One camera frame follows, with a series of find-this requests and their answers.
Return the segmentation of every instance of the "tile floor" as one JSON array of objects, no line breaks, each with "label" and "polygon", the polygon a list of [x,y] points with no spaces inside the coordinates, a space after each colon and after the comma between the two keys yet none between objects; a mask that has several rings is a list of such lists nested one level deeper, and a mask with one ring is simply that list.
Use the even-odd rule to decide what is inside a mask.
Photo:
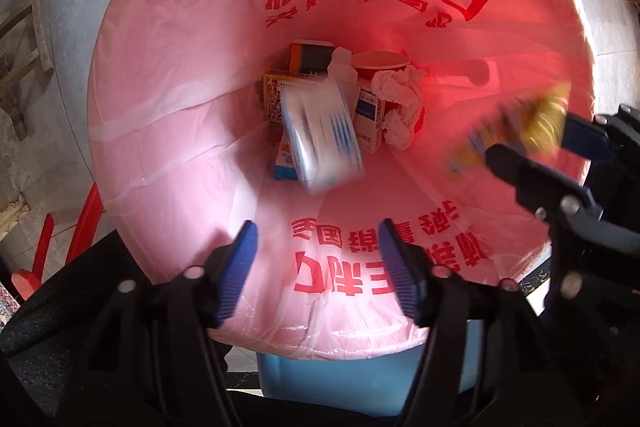
[{"label": "tile floor", "polygon": [[[24,0],[0,0],[0,16]],[[42,0],[44,30],[55,72],[30,73],[17,89],[29,136],[18,142],[10,120],[0,113],[0,206],[23,192],[28,217],[0,243],[10,268],[30,267],[44,216],[56,227],[46,277],[60,269],[79,211],[93,182],[86,133],[86,83],[104,9],[109,0]],[[581,0],[590,23],[595,54],[596,110],[611,112],[618,103],[637,105],[640,31],[626,0]],[[0,53],[16,54],[33,45],[33,35],[18,27],[2,40]],[[97,237],[112,230],[106,214]],[[234,348],[230,367],[255,370],[255,353]]]}]

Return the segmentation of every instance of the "white box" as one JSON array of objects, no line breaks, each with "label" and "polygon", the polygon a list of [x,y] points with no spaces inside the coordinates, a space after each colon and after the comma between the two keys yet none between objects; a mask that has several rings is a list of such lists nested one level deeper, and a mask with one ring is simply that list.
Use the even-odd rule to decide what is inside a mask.
[{"label": "white box", "polygon": [[385,116],[385,101],[380,100],[370,92],[371,82],[364,78],[358,79],[360,97],[353,118],[353,127],[358,136],[360,149],[374,153],[382,143],[382,120]]},{"label": "white box", "polygon": [[353,122],[338,84],[283,86],[282,120],[298,179],[319,194],[362,175]]}]

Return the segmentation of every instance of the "plastic bag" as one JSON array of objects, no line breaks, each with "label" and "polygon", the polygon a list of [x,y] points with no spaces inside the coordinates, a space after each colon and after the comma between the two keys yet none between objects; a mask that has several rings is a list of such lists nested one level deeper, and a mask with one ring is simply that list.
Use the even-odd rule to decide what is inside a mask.
[{"label": "plastic bag", "polygon": [[[383,145],[366,177],[324,196],[273,180],[255,83],[291,41],[388,49],[428,71],[424,126]],[[377,225],[469,280],[530,269],[544,225],[487,171],[447,175],[447,148],[514,96],[572,83],[589,116],[591,53],[574,0],[111,0],[88,94],[94,172],[118,232],[154,281],[227,243],[245,219],[258,254],[227,343],[291,358],[358,359],[422,343],[380,261]],[[580,179],[585,163],[552,163]]]}]

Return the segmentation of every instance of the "metal screw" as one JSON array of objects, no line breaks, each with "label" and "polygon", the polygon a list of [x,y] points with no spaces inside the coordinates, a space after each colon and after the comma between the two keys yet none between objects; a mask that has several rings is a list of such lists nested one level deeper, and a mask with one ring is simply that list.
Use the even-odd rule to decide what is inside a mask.
[{"label": "metal screw", "polygon": [[204,268],[202,266],[191,266],[184,271],[184,276],[187,279],[199,279],[204,275]]},{"label": "metal screw", "polygon": [[127,279],[126,281],[122,281],[118,284],[118,291],[120,293],[129,293],[136,289],[136,282],[131,279]]},{"label": "metal screw", "polygon": [[431,268],[431,274],[438,279],[446,279],[451,277],[451,269],[448,266],[444,266],[444,264],[438,264]]},{"label": "metal screw", "polygon": [[518,283],[516,283],[513,279],[502,279],[500,281],[500,288],[508,292],[516,292],[520,289]]},{"label": "metal screw", "polygon": [[560,285],[560,293],[565,299],[573,299],[582,289],[582,275],[578,272],[569,272]]},{"label": "metal screw", "polygon": [[569,216],[573,216],[580,210],[580,201],[575,196],[565,196],[560,201],[560,210]]},{"label": "metal screw", "polygon": [[536,208],[534,216],[536,216],[537,220],[544,221],[546,219],[546,210],[544,209],[544,207],[539,206],[538,208]]}]

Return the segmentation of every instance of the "red chair leg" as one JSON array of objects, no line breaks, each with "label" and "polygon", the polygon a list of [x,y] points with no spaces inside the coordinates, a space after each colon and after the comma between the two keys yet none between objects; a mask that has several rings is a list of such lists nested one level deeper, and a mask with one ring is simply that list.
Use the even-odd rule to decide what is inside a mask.
[{"label": "red chair leg", "polygon": [[51,214],[47,214],[44,218],[42,232],[40,232],[40,239],[38,240],[38,246],[36,247],[36,255],[33,258],[33,269],[31,271],[34,276],[41,281],[42,274],[44,272],[44,262],[47,260],[49,243],[51,242],[51,236],[53,235],[53,225],[53,217]]},{"label": "red chair leg", "polygon": [[33,257],[33,268],[31,271],[16,270],[11,274],[11,282],[15,289],[18,290],[20,297],[27,300],[35,291],[42,286],[42,274],[44,272],[44,263],[47,260],[47,251],[49,251],[49,243],[53,235],[53,217],[47,214],[44,218],[42,232],[36,247],[36,254]]},{"label": "red chair leg", "polygon": [[102,200],[98,194],[98,186],[94,183],[89,190],[89,195],[84,202],[74,236],[71,238],[71,245],[66,254],[65,264],[71,263],[84,250],[87,250],[94,241],[95,229],[102,215]]}]

